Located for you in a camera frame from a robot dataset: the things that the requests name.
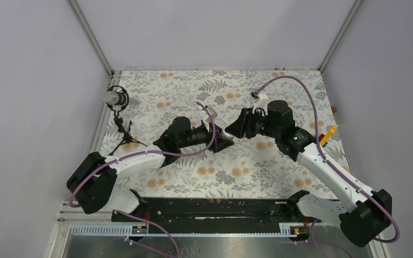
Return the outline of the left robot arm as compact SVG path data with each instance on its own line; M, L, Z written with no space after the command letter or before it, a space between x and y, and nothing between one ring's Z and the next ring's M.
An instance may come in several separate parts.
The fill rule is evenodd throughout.
M132 174L159 169L183 156L181 150L204 144L197 152L220 152L233 146L233 136L214 121L215 111L204 108L199 127L187 117L176 117L158 140L148 147L123 155L103 157L99 152L87 155L66 183L71 192L69 204L84 213L121 210L133 221L142 219L145 207L135 190L123 190L116 182Z

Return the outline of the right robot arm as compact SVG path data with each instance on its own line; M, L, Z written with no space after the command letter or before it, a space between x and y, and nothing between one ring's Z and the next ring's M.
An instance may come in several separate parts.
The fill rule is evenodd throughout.
M287 206L291 220L305 217L319 219L341 229L344 236L358 247L364 247L391 224L392 197L348 174L319 148L308 131L296 126L292 109L285 101L271 101L260 94L254 107L243 108L237 120L225 130L236 138L256 135L273 138L280 152L314 174L331 190L338 201L318 198L311 193L292 195Z

